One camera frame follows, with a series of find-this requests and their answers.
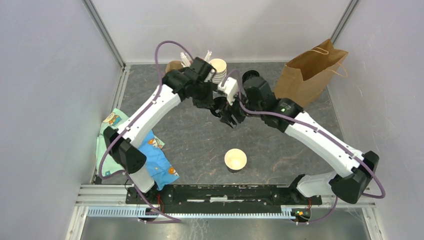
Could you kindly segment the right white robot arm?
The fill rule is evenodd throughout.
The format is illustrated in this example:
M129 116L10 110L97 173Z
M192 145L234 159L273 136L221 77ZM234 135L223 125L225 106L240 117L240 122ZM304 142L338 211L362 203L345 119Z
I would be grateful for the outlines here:
M376 179L379 156L375 152L363 153L338 139L293 100L276 98L260 76L252 76L243 84L228 77L218 83L217 91L226 97L218 107L224 123L236 125L245 117L259 117L267 126L303 143L332 167L329 173L299 175L288 191L293 203L302 204L318 195L334 195L356 204L366 196L366 188Z

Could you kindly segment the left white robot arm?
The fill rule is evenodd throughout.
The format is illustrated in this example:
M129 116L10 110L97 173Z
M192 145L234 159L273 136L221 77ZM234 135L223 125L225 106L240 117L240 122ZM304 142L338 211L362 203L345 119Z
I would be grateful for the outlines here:
M224 102L234 103L239 84L229 78L222 83L208 81L214 68L210 65L201 70L198 67L185 67L171 70L160 80L159 85L148 100L117 128L110 126L103 131L106 150L100 160L98 173L103 172L106 157L111 157L122 167L120 173L134 183L138 197L145 204L157 198L155 181L147 168L147 157L138 149L149 131L173 108L185 99L191 98L195 107L215 112L219 107L214 102L213 92L224 94Z

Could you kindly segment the black paper coffee cup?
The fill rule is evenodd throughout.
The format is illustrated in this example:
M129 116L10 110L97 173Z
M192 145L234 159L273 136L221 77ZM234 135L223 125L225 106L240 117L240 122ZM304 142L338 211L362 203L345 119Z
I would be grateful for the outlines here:
M237 173L247 164L247 155L238 148L228 150L224 155L224 163L230 173Z

